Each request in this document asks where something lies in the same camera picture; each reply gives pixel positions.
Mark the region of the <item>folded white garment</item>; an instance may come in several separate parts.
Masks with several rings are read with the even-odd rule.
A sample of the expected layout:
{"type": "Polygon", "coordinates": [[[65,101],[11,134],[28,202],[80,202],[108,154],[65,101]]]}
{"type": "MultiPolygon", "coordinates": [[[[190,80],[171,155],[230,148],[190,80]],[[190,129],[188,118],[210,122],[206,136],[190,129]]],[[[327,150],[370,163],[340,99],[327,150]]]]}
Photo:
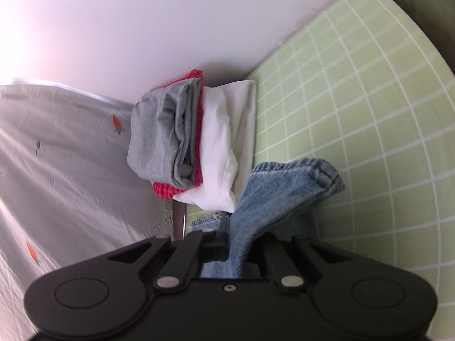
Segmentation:
{"type": "Polygon", "coordinates": [[[173,199],[206,211],[234,212],[252,171],[257,86],[253,80],[204,87],[200,186],[173,199]]]}

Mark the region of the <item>grey carrot print sheet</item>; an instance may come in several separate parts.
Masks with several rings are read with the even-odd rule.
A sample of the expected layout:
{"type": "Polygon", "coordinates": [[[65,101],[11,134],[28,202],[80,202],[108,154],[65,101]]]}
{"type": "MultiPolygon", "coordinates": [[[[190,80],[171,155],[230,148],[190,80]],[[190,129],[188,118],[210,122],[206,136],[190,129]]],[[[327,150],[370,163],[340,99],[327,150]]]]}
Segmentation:
{"type": "Polygon", "coordinates": [[[1,87],[1,338],[48,272],[173,232],[172,205],[127,164],[130,105],[69,89],[1,87]]]}

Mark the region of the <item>folded red striped garment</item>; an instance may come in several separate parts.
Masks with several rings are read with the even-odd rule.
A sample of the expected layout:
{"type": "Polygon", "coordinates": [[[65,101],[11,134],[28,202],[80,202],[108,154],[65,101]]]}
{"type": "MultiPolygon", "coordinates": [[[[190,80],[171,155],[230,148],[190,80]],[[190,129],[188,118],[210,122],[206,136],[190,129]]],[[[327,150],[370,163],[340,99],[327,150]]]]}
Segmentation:
{"type": "MultiPolygon", "coordinates": [[[[175,79],[172,82],[168,82],[165,87],[170,86],[176,82],[182,81],[189,78],[199,78],[200,79],[200,90],[198,95],[197,102],[197,122],[195,129],[195,139],[194,139],[194,152],[195,152],[195,165],[194,165],[194,188],[199,187],[203,182],[202,170],[200,166],[200,137],[202,129],[202,120],[204,115],[204,73],[201,70],[193,69],[190,72],[186,73],[183,77],[175,79]]],[[[153,192],[160,198],[169,200],[172,199],[175,195],[182,192],[186,192],[187,189],[178,189],[175,186],[164,182],[153,182],[152,183],[153,192]]]]}

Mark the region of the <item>folded grey garment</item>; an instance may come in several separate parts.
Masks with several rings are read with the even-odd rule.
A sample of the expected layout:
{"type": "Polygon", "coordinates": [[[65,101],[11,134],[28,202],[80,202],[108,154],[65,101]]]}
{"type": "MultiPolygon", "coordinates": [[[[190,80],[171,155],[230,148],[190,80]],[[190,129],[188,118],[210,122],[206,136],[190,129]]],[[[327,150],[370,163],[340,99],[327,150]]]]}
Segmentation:
{"type": "Polygon", "coordinates": [[[142,179],[178,189],[195,185],[201,82],[193,77],[154,89],[133,107],[127,163],[142,179]]]}

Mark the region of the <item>blue denim jeans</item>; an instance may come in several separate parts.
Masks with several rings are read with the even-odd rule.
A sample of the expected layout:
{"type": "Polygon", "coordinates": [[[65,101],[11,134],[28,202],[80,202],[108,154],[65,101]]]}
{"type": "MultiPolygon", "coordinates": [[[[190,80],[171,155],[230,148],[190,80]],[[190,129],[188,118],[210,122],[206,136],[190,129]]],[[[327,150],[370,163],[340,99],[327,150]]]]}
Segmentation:
{"type": "Polygon", "coordinates": [[[191,224],[194,232],[216,230],[222,219],[228,223],[227,261],[204,264],[201,276],[211,279],[257,277],[258,267],[247,263],[254,240],[267,232],[283,241],[294,236],[318,239],[315,205],[344,188],[338,171],[324,159],[256,165],[233,213],[216,211],[191,224]]]}

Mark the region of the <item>brown wooden table edge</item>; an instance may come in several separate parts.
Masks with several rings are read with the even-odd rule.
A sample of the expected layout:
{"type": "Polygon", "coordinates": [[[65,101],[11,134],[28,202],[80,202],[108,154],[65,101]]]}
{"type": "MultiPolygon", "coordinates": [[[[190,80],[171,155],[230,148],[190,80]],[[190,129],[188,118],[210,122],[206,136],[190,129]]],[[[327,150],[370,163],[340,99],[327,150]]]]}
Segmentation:
{"type": "Polygon", "coordinates": [[[186,233],[187,205],[173,200],[173,237],[181,240],[186,233]]]}

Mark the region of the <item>green grid cutting mat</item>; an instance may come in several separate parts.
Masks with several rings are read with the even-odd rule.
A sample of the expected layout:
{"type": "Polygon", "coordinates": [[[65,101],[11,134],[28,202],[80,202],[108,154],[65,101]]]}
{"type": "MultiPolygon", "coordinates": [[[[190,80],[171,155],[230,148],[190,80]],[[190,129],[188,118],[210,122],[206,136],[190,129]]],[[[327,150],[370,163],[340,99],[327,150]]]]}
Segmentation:
{"type": "Polygon", "coordinates": [[[317,211],[334,246],[436,290],[454,338],[454,74],[393,0],[338,0],[256,70],[255,161],[321,158],[346,187],[317,211]]]}

